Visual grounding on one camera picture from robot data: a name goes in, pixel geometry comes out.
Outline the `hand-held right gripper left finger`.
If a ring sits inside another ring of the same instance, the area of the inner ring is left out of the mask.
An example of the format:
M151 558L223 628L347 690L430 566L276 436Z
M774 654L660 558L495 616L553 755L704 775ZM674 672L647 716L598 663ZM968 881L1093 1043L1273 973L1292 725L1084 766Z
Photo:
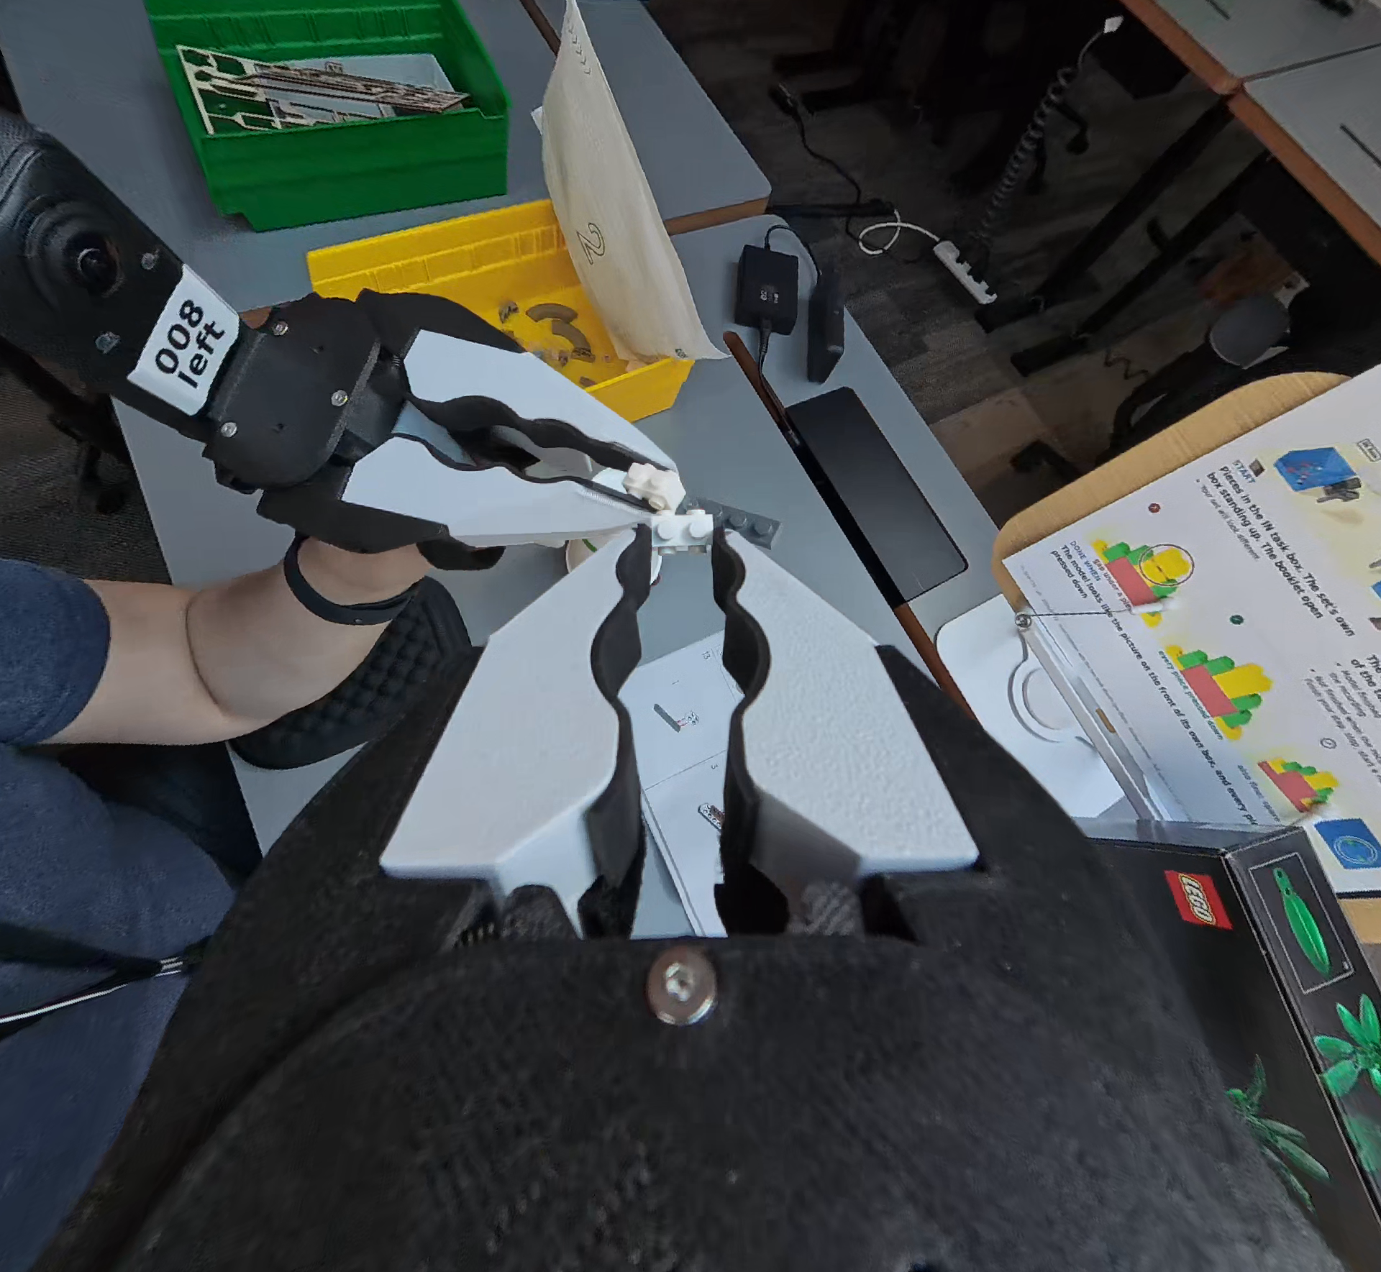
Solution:
M497 630L382 851L395 878L551 889L580 935L630 935L642 823L619 692L642 657L650 528L631 528Z

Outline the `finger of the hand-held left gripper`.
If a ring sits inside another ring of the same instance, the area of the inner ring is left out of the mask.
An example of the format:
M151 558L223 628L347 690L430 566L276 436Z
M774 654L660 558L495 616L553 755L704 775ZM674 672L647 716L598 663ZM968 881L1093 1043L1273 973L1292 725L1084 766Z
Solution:
M577 448L542 448L527 434L500 430L485 448L522 449L525 468L465 461L436 440L392 434L350 472L347 504L439 524L444 534L474 546L539 543L559 546L654 521L645 499L624 490L625 472L606 469Z
M403 372L409 404L450 434L506 431L530 443L539 463L509 469L527 483L592 483L601 469L619 483L678 481L647 434L527 352L421 331Z

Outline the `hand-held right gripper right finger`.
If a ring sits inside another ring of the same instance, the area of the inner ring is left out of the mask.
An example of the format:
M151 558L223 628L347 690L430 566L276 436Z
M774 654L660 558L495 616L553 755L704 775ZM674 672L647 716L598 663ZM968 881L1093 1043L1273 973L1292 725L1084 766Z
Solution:
M966 872L978 846L906 696L936 684L766 552L716 530L721 658L740 692L724 763L716 913L774 935L809 895Z

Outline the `grey white lego strip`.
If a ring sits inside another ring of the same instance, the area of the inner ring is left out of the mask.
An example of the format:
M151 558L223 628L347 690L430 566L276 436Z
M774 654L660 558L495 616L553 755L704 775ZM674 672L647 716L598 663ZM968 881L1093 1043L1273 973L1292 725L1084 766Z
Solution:
M771 551L781 533L781 522L772 516L745 507L725 504L706 496L687 496L677 514L707 514L718 528L742 534L756 546Z

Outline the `person's left forearm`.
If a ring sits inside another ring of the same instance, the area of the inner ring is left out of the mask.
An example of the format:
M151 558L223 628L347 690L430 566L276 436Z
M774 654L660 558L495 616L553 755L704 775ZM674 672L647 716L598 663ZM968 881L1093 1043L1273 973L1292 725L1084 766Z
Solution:
M282 563L201 590L3 560L6 745L206 745L347 678L386 625L310 614Z

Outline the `brown lego pieces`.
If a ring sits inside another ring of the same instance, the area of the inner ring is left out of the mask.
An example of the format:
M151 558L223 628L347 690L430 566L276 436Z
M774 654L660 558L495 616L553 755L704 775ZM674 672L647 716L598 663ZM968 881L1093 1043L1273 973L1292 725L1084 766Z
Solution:
M581 387L598 383L600 355L578 327L575 309L551 301L524 309L513 299L504 299L498 304L497 321L521 349L542 365Z

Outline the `lego instruction booklet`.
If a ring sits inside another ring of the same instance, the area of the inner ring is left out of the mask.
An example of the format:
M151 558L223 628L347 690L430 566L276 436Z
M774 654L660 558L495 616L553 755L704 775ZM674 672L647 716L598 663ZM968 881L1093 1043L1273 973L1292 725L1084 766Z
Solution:
M621 692L631 719L642 811L697 935L725 935L716 907L730 723L742 690L722 633L639 666Z

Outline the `black lego box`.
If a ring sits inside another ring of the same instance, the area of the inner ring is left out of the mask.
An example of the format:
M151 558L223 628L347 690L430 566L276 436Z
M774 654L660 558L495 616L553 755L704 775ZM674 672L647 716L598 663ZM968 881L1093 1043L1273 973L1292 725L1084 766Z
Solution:
M1379 985L1301 828L1083 823L1160 942L1230 1105L1349 1269L1379 1267Z

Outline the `person's left hand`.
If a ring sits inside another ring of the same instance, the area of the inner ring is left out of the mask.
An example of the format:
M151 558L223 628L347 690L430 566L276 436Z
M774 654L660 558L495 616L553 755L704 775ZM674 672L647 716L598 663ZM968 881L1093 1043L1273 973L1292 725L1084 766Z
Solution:
M353 610L383 610L401 602L432 571L416 545L385 552L354 552L312 537L294 542L292 561L285 560L285 575L320 605Z

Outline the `yellow plastic bin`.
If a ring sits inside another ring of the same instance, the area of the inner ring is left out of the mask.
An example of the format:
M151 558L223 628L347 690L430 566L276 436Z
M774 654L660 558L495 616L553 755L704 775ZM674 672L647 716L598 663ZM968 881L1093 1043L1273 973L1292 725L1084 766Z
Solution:
M585 389L630 421L672 407L692 371L691 362L616 354L548 200L316 248L306 254L306 269L323 296L351 298L365 289L444 296L503 333L497 309L504 299L524 309L569 306L601 362L598 383Z

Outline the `white paper cup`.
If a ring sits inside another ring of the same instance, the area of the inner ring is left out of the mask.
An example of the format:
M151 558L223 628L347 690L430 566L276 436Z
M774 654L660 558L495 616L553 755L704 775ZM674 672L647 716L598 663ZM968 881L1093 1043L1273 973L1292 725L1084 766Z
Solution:
M563 560L566 572L575 572L589 557L595 555L610 542L609 537L589 539L589 537L574 537L566 540L563 548ZM650 560L650 584L656 584L662 572L662 555L653 551Z

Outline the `black textured wrist rest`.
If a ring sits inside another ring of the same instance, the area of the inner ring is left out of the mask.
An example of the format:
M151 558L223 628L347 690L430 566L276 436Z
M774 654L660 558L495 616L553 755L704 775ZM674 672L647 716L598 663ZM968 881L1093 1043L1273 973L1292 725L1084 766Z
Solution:
M472 657L453 596L427 578L347 678L310 704L239 736L230 748L260 769L320 763L383 737L418 705L435 677Z

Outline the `white document stand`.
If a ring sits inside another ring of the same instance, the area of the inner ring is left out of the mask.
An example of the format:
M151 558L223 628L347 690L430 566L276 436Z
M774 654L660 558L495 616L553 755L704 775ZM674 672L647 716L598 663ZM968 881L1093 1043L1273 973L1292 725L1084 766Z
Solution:
M1083 820L1183 820L1054 625L995 596L945 624L940 658L978 722Z

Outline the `black wristband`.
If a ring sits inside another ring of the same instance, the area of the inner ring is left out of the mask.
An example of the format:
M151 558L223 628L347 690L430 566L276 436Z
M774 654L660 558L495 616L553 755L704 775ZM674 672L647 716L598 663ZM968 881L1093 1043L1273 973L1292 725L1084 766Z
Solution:
M326 624L344 627L389 625L413 602L421 590L421 581L395 596L362 604L339 604L316 590L303 575L300 552L304 536L297 533L282 558L282 572L288 590L310 614Z

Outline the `white paper bag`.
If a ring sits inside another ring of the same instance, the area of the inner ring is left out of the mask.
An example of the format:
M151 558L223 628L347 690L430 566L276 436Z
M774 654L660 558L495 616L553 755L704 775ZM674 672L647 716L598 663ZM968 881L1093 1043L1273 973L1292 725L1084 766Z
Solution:
M722 360L701 324L577 0L544 92L544 178L578 280L616 354Z

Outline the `large green plastic bin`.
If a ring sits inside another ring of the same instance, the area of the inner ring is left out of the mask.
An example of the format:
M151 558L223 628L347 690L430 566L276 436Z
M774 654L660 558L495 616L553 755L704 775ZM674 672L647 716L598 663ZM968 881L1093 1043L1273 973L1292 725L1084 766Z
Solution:
M503 193L509 94L459 0L142 0L215 207L292 228ZM206 133L177 45L292 60L427 53L472 107L447 115Z

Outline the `black desk mat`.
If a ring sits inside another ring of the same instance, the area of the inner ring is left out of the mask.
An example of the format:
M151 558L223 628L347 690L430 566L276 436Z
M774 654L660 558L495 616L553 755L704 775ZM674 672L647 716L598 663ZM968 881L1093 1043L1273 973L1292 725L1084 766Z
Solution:
M803 399L784 416L810 478L892 607L966 571L957 542L853 389Z

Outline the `black power adapter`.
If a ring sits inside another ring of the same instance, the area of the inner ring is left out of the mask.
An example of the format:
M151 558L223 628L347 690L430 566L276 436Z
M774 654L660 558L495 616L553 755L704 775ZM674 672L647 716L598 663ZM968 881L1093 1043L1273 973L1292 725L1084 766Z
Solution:
M733 301L733 321L744 328L786 336L798 318L800 262L769 245L744 245Z

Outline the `wooden model part sheets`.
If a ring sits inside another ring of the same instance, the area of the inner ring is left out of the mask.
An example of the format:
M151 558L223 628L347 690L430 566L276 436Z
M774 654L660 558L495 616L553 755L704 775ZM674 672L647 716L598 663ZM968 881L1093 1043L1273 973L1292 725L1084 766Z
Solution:
M267 60L177 45L182 74L210 136L323 124L444 116L472 107L433 54Z

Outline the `black rectangular device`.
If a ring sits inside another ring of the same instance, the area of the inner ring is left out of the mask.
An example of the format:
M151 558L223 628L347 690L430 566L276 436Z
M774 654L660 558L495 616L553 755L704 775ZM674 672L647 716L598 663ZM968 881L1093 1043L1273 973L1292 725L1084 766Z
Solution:
M837 265L819 266L807 304L806 378L824 384L837 369L845 345L845 307Z

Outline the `wooden board with instruction sheet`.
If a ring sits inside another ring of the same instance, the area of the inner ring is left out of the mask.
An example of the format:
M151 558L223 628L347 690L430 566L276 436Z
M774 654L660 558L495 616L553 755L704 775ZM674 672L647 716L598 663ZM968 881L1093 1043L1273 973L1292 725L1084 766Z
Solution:
M1301 828L1352 899L1378 899L1378 448L1378 369L1269 377L1018 516L993 554L1130 814Z

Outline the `person's blue clothing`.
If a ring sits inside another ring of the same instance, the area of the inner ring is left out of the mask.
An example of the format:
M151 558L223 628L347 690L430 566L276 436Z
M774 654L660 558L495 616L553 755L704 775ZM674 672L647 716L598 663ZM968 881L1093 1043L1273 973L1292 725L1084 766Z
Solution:
M221 745L5 746L3 926L111 960L3 961L3 1014L100 988L117 957L207 938L259 861ZM3 1269L27 1269L89 1184L185 985L144 979L3 1028Z

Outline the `white power strip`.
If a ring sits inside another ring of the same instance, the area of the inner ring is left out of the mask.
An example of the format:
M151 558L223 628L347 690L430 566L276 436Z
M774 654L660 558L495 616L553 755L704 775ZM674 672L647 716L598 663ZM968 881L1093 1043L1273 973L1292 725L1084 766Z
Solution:
M974 265L963 257L959 245L952 240L936 242L933 256L977 306L987 307L996 301L993 287L977 272Z

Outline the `grey wooden-edged desk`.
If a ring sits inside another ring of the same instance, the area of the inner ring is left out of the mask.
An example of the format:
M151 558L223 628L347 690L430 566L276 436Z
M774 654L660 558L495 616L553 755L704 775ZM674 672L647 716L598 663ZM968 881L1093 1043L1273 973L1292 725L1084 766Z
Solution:
M1379 260L1376 4L1118 1Z

